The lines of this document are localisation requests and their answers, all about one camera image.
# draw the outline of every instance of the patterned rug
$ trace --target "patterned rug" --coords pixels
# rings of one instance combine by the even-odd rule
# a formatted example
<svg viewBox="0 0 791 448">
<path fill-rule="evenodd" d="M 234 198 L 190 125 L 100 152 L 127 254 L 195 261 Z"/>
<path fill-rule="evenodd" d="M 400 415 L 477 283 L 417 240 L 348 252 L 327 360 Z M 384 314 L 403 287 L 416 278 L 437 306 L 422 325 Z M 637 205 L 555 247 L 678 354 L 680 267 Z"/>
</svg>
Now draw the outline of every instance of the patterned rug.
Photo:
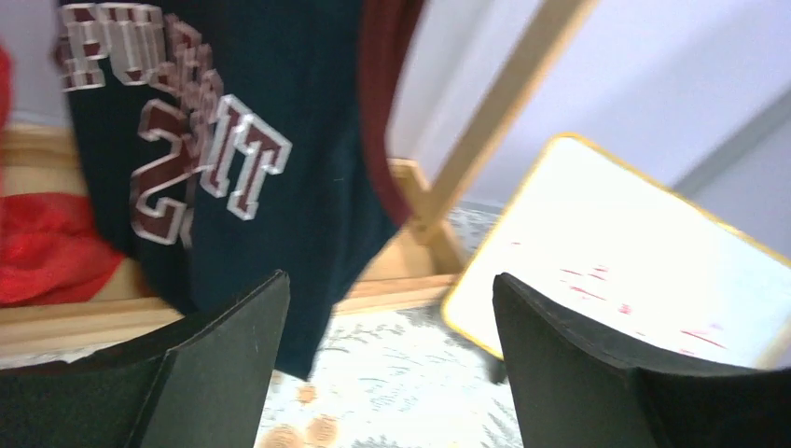
<svg viewBox="0 0 791 448">
<path fill-rule="evenodd" d="M 496 216 L 456 209 L 450 220 L 472 252 Z M 100 348 L 0 359 L 0 369 Z M 334 317 L 310 382 L 272 375 L 255 448 L 522 447 L 510 388 L 488 374 L 437 306 Z"/>
</svg>

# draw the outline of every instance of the white wall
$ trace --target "white wall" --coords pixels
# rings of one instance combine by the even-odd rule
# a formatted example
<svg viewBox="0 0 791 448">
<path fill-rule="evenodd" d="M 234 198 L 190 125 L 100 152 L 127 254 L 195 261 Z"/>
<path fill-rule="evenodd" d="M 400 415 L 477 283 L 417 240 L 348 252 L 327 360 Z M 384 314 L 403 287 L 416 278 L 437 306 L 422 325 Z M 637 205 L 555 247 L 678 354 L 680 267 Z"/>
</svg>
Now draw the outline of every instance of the white wall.
<svg viewBox="0 0 791 448">
<path fill-rule="evenodd" d="M 430 177 L 537 4 L 432 3 L 433 15 L 442 17 L 481 4 L 486 9 L 470 27 L 472 41 L 439 45 L 421 34 L 413 48 L 420 57 L 411 59 L 418 66 L 409 68 L 405 86 L 418 82 L 413 74 L 437 54 L 463 55 L 452 77 L 433 89 L 423 86 L 442 91 L 438 103 L 403 89 L 400 101 L 411 106 L 399 107 L 391 123 L 394 154 L 417 159 Z M 791 52 L 784 50 L 791 41 L 789 11 L 787 0 L 602 0 L 465 199 L 506 202 L 538 150 L 561 132 L 582 133 L 674 184 L 791 85 Z M 432 17 L 422 27 L 442 36 Z M 416 110 L 432 114 L 404 119 Z"/>
<path fill-rule="evenodd" d="M 791 259 L 791 116 L 690 199 Z"/>
<path fill-rule="evenodd" d="M 59 29 L 54 0 L 0 2 L 0 41 L 14 63 L 11 121 L 68 126 L 66 101 L 51 57 Z"/>
</svg>

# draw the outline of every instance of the wooden easel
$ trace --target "wooden easel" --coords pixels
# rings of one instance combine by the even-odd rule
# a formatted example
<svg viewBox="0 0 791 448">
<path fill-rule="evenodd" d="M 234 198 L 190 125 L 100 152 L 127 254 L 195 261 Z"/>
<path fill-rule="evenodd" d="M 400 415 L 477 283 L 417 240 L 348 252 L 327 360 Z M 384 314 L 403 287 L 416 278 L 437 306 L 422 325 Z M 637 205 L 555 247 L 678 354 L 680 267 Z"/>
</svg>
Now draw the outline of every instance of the wooden easel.
<svg viewBox="0 0 791 448">
<path fill-rule="evenodd" d="M 339 315 L 413 308 L 440 300 L 466 256 L 446 216 L 499 147 L 512 122 L 557 61 L 596 0 L 545 1 L 509 58 L 433 186 L 415 161 L 392 160 L 392 174 L 414 217 L 368 265 Z M 64 179 L 83 192 L 71 134 L 63 129 L 11 128 L 3 165 L 26 182 Z M 0 310 L 0 357 L 119 343 L 181 315 L 141 285 L 133 262 L 91 301 Z"/>
</svg>

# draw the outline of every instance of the red fabric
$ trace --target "red fabric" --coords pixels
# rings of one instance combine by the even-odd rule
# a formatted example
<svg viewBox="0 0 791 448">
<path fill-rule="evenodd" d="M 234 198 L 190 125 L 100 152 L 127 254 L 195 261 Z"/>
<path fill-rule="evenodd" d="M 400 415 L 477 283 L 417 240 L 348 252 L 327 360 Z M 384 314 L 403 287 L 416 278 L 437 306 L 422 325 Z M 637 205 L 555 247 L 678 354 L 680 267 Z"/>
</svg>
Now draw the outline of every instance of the red fabric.
<svg viewBox="0 0 791 448">
<path fill-rule="evenodd" d="M 0 306 L 88 301 L 123 261 L 94 229 L 88 198 L 20 194 L 2 207 Z"/>
</svg>

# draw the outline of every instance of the dark green t-shirt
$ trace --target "dark green t-shirt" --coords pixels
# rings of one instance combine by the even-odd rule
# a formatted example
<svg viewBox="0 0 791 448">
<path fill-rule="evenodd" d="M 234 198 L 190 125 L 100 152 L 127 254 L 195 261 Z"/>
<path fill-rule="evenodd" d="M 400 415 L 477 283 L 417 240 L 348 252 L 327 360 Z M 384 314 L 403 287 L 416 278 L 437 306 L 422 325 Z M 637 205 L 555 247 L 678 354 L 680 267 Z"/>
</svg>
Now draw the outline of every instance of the dark green t-shirt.
<svg viewBox="0 0 791 448">
<path fill-rule="evenodd" d="M 276 367 L 407 217 L 384 129 L 420 2 L 61 1 L 58 48 L 101 235 L 183 313 L 291 277 Z"/>
</svg>

